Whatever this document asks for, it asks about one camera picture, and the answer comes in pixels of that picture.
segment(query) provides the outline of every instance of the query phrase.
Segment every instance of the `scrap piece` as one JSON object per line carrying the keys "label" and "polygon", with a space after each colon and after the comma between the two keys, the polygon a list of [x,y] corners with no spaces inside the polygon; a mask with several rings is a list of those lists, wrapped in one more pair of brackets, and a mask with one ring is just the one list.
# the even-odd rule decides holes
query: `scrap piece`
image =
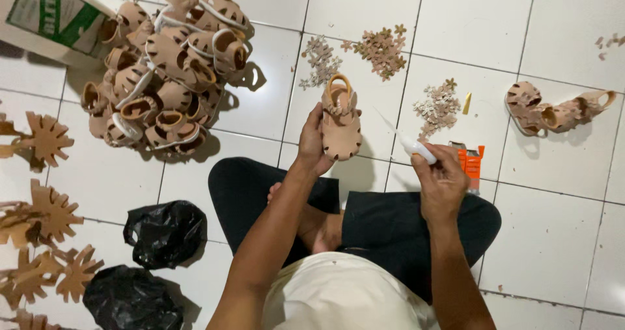
{"label": "scrap piece", "polygon": [[17,316],[12,319],[12,322],[17,323],[20,330],[61,330],[59,325],[48,324],[47,316],[33,316],[25,309],[18,309]]}
{"label": "scrap piece", "polygon": [[67,159],[68,155],[61,149],[74,145],[74,140],[65,134],[69,129],[49,115],[41,116],[34,112],[26,112],[26,118],[33,135],[22,140],[21,147],[34,148],[35,158],[45,160],[50,166],[58,167],[54,156]]}
{"label": "scrap piece", "polygon": [[102,267],[103,261],[93,261],[95,249],[87,245],[70,263],[67,263],[64,273],[65,278],[61,280],[56,288],[56,294],[63,295],[63,301],[68,302],[71,294],[75,303],[80,302],[80,297],[84,294],[85,286],[96,275],[96,270]]}
{"label": "scrap piece", "polygon": [[311,37],[306,45],[306,50],[302,53],[302,57],[310,56],[308,62],[311,65],[313,71],[310,78],[301,79],[299,86],[306,90],[306,87],[319,87],[321,85],[327,85],[328,80],[332,78],[334,74],[339,72],[339,68],[343,60],[339,57],[332,58],[331,48],[326,43],[324,35],[318,35]]}
{"label": "scrap piece", "polygon": [[469,113],[469,106],[471,105],[471,93],[467,93],[465,98],[465,106],[463,107],[463,114],[467,115]]}
{"label": "scrap piece", "polygon": [[375,72],[382,81],[388,81],[391,76],[394,76],[400,69],[406,68],[406,61],[403,55],[401,55],[401,49],[406,45],[406,38],[403,33],[406,32],[404,24],[395,25],[395,34],[393,31],[385,27],[382,31],[364,31],[363,40],[358,42],[355,46],[351,45],[351,41],[343,41],[341,47],[348,51],[353,49],[354,53],[360,53],[363,56],[363,60],[371,61],[373,69],[371,72]]}
{"label": "scrap piece", "polygon": [[59,194],[52,187],[44,187],[39,180],[31,179],[31,194],[33,196],[32,210],[42,214],[41,236],[45,239],[55,238],[58,242],[65,241],[64,235],[76,235],[69,227],[71,224],[82,224],[83,217],[73,213],[78,208],[77,203],[68,204],[66,194]]}
{"label": "scrap piece", "polygon": [[428,137],[436,131],[444,127],[451,128],[456,124],[456,113],[461,109],[458,98],[454,98],[456,86],[453,78],[445,80],[438,88],[428,85],[423,90],[427,99],[412,104],[414,107],[412,110],[417,113],[417,116],[426,119],[421,127],[419,141],[427,142]]}

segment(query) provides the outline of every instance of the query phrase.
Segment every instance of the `pile of sandals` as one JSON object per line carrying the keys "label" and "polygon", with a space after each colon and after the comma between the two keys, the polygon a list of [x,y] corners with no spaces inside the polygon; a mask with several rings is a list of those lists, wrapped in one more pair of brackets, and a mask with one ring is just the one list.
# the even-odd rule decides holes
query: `pile of sandals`
{"label": "pile of sandals", "polygon": [[528,136],[551,130],[564,132],[585,124],[614,102],[612,90],[585,92],[558,105],[542,103],[543,97],[534,85],[518,82],[506,94],[506,107],[519,130]]}
{"label": "pile of sandals", "polygon": [[113,47],[81,97],[93,136],[112,147],[189,155],[208,135],[224,85],[243,78],[250,24],[232,0],[167,0],[150,17],[125,2],[101,31]]}

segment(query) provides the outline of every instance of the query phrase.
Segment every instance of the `glue bottle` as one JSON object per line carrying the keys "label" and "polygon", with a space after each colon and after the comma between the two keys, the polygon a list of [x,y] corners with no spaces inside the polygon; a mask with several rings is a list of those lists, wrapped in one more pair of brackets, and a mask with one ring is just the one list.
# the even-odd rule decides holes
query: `glue bottle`
{"label": "glue bottle", "polygon": [[417,140],[411,140],[409,137],[399,133],[399,131],[395,129],[395,126],[393,126],[391,122],[389,122],[377,108],[374,107],[374,109],[378,112],[378,114],[380,114],[389,129],[393,130],[395,135],[397,135],[399,143],[401,143],[408,156],[412,156],[413,154],[420,154],[423,158],[426,159],[429,165],[436,163],[436,157],[434,157],[434,155],[429,150],[427,150],[426,146],[424,146],[421,142]]}

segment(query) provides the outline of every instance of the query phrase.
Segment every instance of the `sandal strap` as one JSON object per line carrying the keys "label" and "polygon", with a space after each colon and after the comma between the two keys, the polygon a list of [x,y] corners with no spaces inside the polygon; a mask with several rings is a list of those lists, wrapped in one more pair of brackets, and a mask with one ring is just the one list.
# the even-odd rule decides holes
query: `sandal strap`
{"label": "sandal strap", "polygon": [[[347,86],[348,94],[349,94],[349,101],[348,101],[348,106],[347,107],[339,107],[339,106],[335,105],[334,102],[332,102],[332,98],[330,96],[331,92],[332,92],[332,83],[335,80],[337,80],[337,79],[343,80],[345,82],[345,85]],[[324,109],[327,110],[330,114],[332,114],[334,116],[345,116],[349,112],[354,110],[355,105],[357,103],[357,94],[352,89],[352,86],[349,83],[348,78],[345,77],[345,75],[343,75],[343,74],[334,74],[330,78],[330,80],[327,82],[326,90],[323,93],[323,96],[321,98],[321,102],[323,104]]]}

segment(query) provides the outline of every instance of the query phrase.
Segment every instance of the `tile floor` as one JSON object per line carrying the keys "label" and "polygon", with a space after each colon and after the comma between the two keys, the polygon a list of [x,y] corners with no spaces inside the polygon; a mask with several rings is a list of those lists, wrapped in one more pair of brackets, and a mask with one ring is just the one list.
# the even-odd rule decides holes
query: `tile floor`
{"label": "tile floor", "polygon": [[[123,0],[101,0],[117,8]],[[473,268],[499,329],[615,330],[625,328],[625,116],[622,78],[625,47],[612,46],[600,61],[599,36],[625,33],[625,0],[237,0],[254,23],[249,78],[229,87],[207,146],[187,162],[163,163],[91,137],[77,104],[85,81],[98,73],[67,69],[0,43],[0,112],[26,130],[24,111],[58,117],[76,140],[70,158],[41,174],[21,158],[0,160],[0,200],[29,200],[38,178],[80,204],[87,218],[61,246],[92,244],[107,266],[135,266],[122,240],[129,209],[188,199],[208,219],[206,246],[188,268],[157,270],[185,295],[188,328],[204,329],[221,295],[230,249],[206,188],[221,158],[246,156],[280,168],[293,162],[305,115],[321,89],[302,90],[310,66],[300,56],[306,42],[324,34],[341,71],[359,92],[364,142],[360,155],[327,176],[349,190],[416,191],[420,185],[395,136],[376,109],[399,130],[416,134],[423,120],[412,103],[423,89],[454,77],[458,96],[473,93],[471,109],[432,142],[486,146],[480,189],[503,218],[501,231]],[[164,0],[139,0],[150,12]],[[339,48],[363,30],[403,23],[404,58],[410,62],[390,82],[371,65]],[[614,89],[618,99],[591,123],[545,139],[525,137],[509,121],[503,96],[517,80],[531,81],[548,102],[588,89]],[[0,269],[17,252],[0,246]],[[54,291],[26,306],[53,323],[96,328],[81,304]],[[12,312],[0,299],[0,318]],[[6,324],[0,321],[0,328]]]}

